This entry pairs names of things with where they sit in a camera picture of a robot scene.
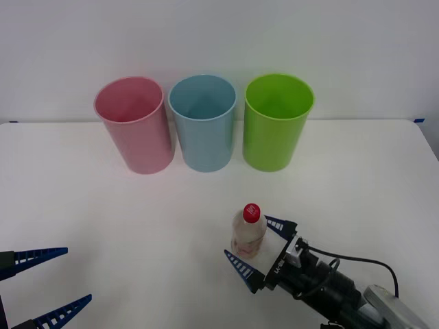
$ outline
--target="black cable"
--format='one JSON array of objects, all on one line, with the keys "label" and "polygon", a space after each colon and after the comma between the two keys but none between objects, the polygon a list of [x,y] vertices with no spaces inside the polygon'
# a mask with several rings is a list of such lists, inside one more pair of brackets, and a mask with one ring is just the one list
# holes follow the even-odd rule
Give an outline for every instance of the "black cable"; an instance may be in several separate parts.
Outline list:
[{"label": "black cable", "polygon": [[399,288],[398,288],[398,279],[396,279],[396,274],[393,271],[393,269],[383,263],[380,262],[378,260],[373,260],[373,259],[367,259],[367,258],[360,258],[360,257],[350,257],[350,256],[343,256],[343,255],[339,255],[339,254],[333,254],[332,252],[325,252],[323,250],[314,248],[314,247],[310,247],[309,245],[306,245],[306,248],[313,251],[313,252],[317,252],[319,254],[325,255],[325,256],[329,256],[329,257],[335,257],[335,258],[340,258],[340,259],[345,259],[345,260],[351,260],[354,262],[363,262],[363,263],[371,263],[371,264],[376,264],[376,265],[381,265],[383,267],[385,267],[386,269],[389,270],[389,272],[392,274],[393,277],[393,283],[395,285],[395,297],[399,298]]},{"label": "black cable", "polygon": [[310,289],[306,293],[298,293],[298,294],[293,295],[293,298],[295,300],[302,300],[302,299],[304,299],[306,297],[309,297],[309,296],[313,295],[314,293],[319,291],[321,288],[323,288],[323,286],[326,283],[328,283],[328,281],[332,278],[332,275],[337,271],[338,267],[340,266],[340,259],[339,258],[333,259],[329,263],[329,266],[331,267],[331,270],[328,273],[328,275],[326,276],[326,278],[322,280],[321,283],[317,284],[314,288]]}]

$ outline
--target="cup rim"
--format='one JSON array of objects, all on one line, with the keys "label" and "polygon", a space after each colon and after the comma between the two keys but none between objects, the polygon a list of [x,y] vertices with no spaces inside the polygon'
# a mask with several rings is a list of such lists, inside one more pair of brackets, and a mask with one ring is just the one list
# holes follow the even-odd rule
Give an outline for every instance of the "cup rim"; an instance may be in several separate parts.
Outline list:
[{"label": "cup rim", "polygon": [[[185,81],[185,80],[191,79],[192,77],[199,77],[199,76],[202,76],[202,75],[205,75],[205,76],[208,76],[208,77],[216,77],[216,78],[221,79],[221,80],[224,80],[225,82],[227,82],[228,84],[230,84],[231,87],[232,87],[232,89],[233,89],[233,92],[235,93],[235,100],[233,101],[233,104],[231,105],[231,107],[230,107],[227,111],[225,111],[225,112],[224,112],[223,114],[221,114],[221,115],[218,115],[217,117],[213,117],[213,118],[209,118],[209,119],[194,119],[194,118],[186,117],[185,115],[183,115],[183,114],[177,112],[177,111],[175,110],[175,108],[172,106],[172,104],[171,104],[171,94],[172,94],[172,91],[175,89],[175,87],[176,87],[179,83],[181,83],[181,82],[183,82],[183,81]],[[232,84],[228,79],[226,79],[225,77],[221,77],[221,76],[219,76],[219,75],[214,75],[214,74],[208,74],[208,73],[205,73],[205,74],[196,74],[196,75],[190,75],[189,77],[185,77],[185,78],[181,79],[179,82],[177,82],[176,84],[174,84],[174,85],[172,86],[172,88],[169,90],[169,93],[167,94],[167,103],[169,104],[169,107],[171,108],[172,112],[173,112],[174,114],[178,115],[178,116],[181,117],[181,118],[184,118],[184,119],[186,119],[186,120],[191,120],[191,121],[197,121],[197,122],[212,121],[212,120],[216,120],[216,119],[219,119],[219,118],[225,117],[228,113],[230,113],[230,112],[233,110],[233,108],[236,106],[236,103],[237,103],[237,92],[236,92],[236,88],[235,88],[235,86],[233,86],[233,84]]]},{"label": "cup rim", "polygon": [[[133,78],[134,78],[134,79],[144,79],[144,80],[149,80],[149,81],[155,83],[155,84],[158,86],[158,88],[160,89],[160,92],[161,92],[161,94],[162,94],[162,97],[161,97],[160,103],[158,103],[157,107],[156,107],[151,113],[145,115],[144,117],[141,117],[141,118],[139,118],[139,119],[136,119],[136,120],[120,122],[120,121],[113,121],[113,120],[110,120],[110,119],[104,118],[104,117],[103,117],[103,116],[97,111],[97,108],[96,108],[96,101],[97,101],[97,98],[99,97],[100,93],[101,93],[102,91],[104,91],[105,88],[108,88],[108,87],[111,86],[112,84],[116,84],[117,82],[124,81],[124,80],[128,80],[128,79],[133,79]],[[112,82],[106,84],[104,87],[102,87],[102,88],[99,90],[99,92],[96,94],[96,96],[95,96],[95,100],[94,100],[94,102],[93,102],[93,108],[95,109],[95,113],[98,115],[98,117],[99,117],[102,121],[106,121],[106,122],[109,122],[109,123],[116,123],[116,124],[118,124],[118,125],[127,125],[127,124],[136,123],[136,122],[139,122],[139,121],[145,120],[146,118],[152,116],[154,113],[156,113],[158,110],[160,110],[161,106],[163,105],[164,100],[165,100],[165,93],[163,92],[163,88],[162,88],[162,86],[161,86],[156,80],[154,80],[154,79],[152,79],[152,78],[150,78],[150,77],[143,77],[143,76],[140,76],[140,75],[135,75],[135,76],[128,76],[128,77],[121,77],[121,78],[119,78],[119,79],[116,79],[116,80],[114,80],[114,81],[112,81]]]},{"label": "cup rim", "polygon": [[[263,77],[267,77],[269,75],[283,75],[285,77],[292,77],[295,80],[300,81],[301,83],[303,83],[311,92],[311,96],[312,96],[312,104],[309,107],[309,109],[302,113],[301,115],[298,115],[297,117],[292,117],[292,118],[287,118],[287,119],[280,119],[280,118],[274,118],[274,117],[269,117],[268,115],[262,114],[260,113],[258,110],[256,110],[255,108],[253,108],[253,106],[250,105],[250,102],[247,99],[247,92],[248,92],[248,87],[255,82],[258,79],[261,79]],[[314,92],[312,90],[312,88],[310,87],[310,85],[308,85],[305,81],[303,81],[302,79],[299,79],[298,77],[296,77],[295,75],[291,75],[291,74],[287,74],[287,73],[277,73],[277,72],[273,72],[273,73],[268,73],[268,74],[263,74],[263,75],[259,75],[257,77],[255,77],[252,81],[250,81],[246,87],[246,94],[245,94],[245,98],[246,98],[246,104],[248,105],[248,107],[256,114],[260,115],[263,118],[269,119],[269,120],[273,120],[273,121],[291,121],[291,120],[297,120],[300,119],[301,117],[307,116],[309,114],[309,112],[311,111],[311,109],[314,106],[314,101],[316,100],[316,96],[314,95]]]}]

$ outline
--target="white table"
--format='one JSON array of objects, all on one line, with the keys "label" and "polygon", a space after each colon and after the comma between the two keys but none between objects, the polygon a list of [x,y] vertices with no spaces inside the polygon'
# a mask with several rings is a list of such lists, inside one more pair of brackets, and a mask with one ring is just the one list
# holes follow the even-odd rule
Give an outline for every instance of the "white table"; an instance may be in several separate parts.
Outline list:
[{"label": "white table", "polygon": [[[401,299],[439,327],[439,162],[415,124],[309,121],[276,173],[244,162],[242,123],[235,140],[218,172],[191,170],[177,147],[164,171],[137,175],[101,123],[1,125],[0,250],[69,248],[0,282],[10,325],[92,293],[67,328],[319,328],[279,287],[252,295],[224,256],[232,216],[255,202],[315,247],[389,263]],[[266,235],[266,251],[282,245]],[[383,268],[340,271],[393,291]]]}]

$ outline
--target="blue cup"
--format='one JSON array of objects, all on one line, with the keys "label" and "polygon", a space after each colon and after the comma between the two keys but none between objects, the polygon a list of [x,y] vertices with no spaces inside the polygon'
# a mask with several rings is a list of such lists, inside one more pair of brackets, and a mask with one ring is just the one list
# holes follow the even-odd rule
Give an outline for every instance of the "blue cup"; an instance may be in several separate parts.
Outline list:
[{"label": "blue cup", "polygon": [[194,75],[169,92],[183,158],[196,171],[224,167],[232,156],[236,91],[214,75]]}]

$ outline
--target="plastic bottle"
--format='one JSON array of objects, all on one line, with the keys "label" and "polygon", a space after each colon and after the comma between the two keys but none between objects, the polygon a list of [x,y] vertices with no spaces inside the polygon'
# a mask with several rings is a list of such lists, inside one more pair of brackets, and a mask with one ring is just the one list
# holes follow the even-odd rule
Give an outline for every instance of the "plastic bottle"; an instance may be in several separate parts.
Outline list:
[{"label": "plastic bottle", "polygon": [[232,252],[241,258],[253,258],[259,251],[267,221],[256,204],[248,204],[233,219]]}]

